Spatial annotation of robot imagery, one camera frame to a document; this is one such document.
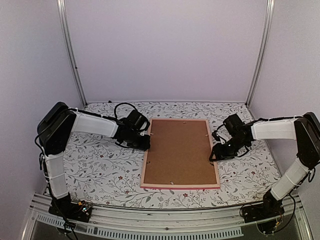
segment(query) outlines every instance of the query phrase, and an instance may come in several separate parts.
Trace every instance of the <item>robotic arm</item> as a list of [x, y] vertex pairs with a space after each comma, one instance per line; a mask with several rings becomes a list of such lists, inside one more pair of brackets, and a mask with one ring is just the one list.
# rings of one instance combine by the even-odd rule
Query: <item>robotic arm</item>
[[79, 211], [79, 206], [71, 203], [66, 185], [63, 156], [72, 133], [103, 135], [116, 139], [115, 144], [123, 148], [144, 151], [150, 148], [150, 136], [140, 134], [150, 126], [148, 119], [135, 107], [128, 117], [118, 119], [116, 108], [115, 117], [109, 117], [69, 108], [65, 103], [58, 102], [39, 123], [35, 143], [41, 148], [40, 165], [43, 166], [49, 182], [49, 192], [53, 201], [50, 213], [84, 222], [90, 218], [90, 205], [80, 203], [82, 211]]
[[[212, 148], [210, 161], [221, 161], [238, 157], [237, 152], [252, 145], [254, 140], [296, 140], [298, 153], [291, 167], [282, 178], [263, 196], [263, 203], [242, 208], [245, 222], [271, 218], [284, 213], [282, 199], [300, 186], [320, 160], [320, 123], [313, 112], [299, 117], [259, 119], [243, 123], [238, 115], [230, 115], [223, 126], [232, 136], [226, 143], [217, 143]], [[219, 141], [217, 130], [212, 136]]]

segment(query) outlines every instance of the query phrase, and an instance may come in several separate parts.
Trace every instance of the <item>brown board surface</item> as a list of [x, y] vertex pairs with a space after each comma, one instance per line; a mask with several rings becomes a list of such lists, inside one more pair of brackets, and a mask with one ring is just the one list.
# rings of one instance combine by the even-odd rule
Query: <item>brown board surface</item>
[[142, 188], [217, 189], [217, 164], [209, 161], [212, 139], [206, 119], [153, 118], [151, 147], [144, 156]]

